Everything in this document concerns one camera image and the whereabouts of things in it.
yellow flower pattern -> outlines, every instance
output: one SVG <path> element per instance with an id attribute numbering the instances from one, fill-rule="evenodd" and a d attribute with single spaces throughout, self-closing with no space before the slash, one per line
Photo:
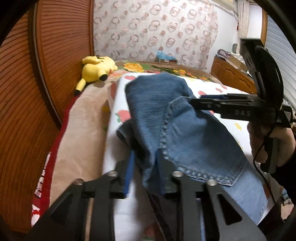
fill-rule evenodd
<path id="1" fill-rule="evenodd" d="M 137 73 L 144 72 L 143 67 L 140 64 L 135 64 L 135 63 L 124 64 L 124 69 L 126 69 L 129 72 L 137 72 Z"/>
<path id="2" fill-rule="evenodd" d="M 240 131 L 242 130 L 242 127 L 238 123 L 234 123 L 234 125 L 239 129 Z"/>

wooden dresser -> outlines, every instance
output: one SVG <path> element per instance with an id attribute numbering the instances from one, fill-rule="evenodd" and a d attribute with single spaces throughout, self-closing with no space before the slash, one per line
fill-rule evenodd
<path id="1" fill-rule="evenodd" d="M 256 94 L 256 87 L 251 78 L 243 74 L 239 69 L 217 57 L 211 69 L 211 75 L 215 76 L 224 85 L 239 89 L 249 94 Z"/>

curtain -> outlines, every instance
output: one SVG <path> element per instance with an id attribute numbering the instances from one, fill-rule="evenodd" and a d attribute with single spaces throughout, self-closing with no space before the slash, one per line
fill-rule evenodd
<path id="1" fill-rule="evenodd" d="M 95 0 L 95 54 L 114 60 L 154 61 L 157 51 L 204 69 L 218 33 L 207 0 Z"/>
<path id="2" fill-rule="evenodd" d="M 250 23 L 250 3 L 246 0 L 238 0 L 238 12 L 239 12 L 239 41 L 237 45 L 237 52 L 240 50 L 240 39 L 245 38 L 248 33 Z"/>

wooden louvered door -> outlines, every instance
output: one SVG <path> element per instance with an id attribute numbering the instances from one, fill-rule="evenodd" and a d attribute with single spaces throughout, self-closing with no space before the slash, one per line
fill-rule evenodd
<path id="1" fill-rule="evenodd" d="M 81 60 L 93 54 L 93 1 L 40 0 L 36 15 L 38 54 L 46 85 L 59 113 L 81 78 Z"/>
<path id="2" fill-rule="evenodd" d="M 40 0 L 0 47 L 0 215 L 30 230 L 32 199 L 62 113 L 93 55 L 93 0 Z"/>
<path id="3" fill-rule="evenodd" d="M 58 132 L 34 75 L 28 19 L 0 47 L 0 214 L 18 232 L 30 229 L 34 190 Z"/>

yellow plush toy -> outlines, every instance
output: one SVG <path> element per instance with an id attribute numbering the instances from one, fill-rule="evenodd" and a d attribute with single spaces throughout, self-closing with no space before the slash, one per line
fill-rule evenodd
<path id="1" fill-rule="evenodd" d="M 74 96 L 83 91 L 86 83 L 105 81 L 109 74 L 118 69 L 114 60 L 109 57 L 87 56 L 82 60 L 82 64 L 82 78 L 76 85 Z"/>

